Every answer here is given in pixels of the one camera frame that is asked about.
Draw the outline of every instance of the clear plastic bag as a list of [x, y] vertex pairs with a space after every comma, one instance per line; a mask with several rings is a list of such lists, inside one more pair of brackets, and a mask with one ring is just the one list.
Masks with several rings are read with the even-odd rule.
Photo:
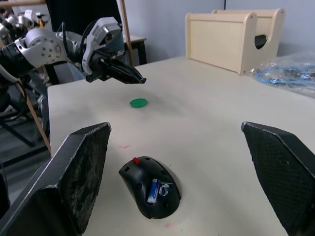
[[315, 97], [315, 53], [278, 57], [247, 75], [264, 84]]

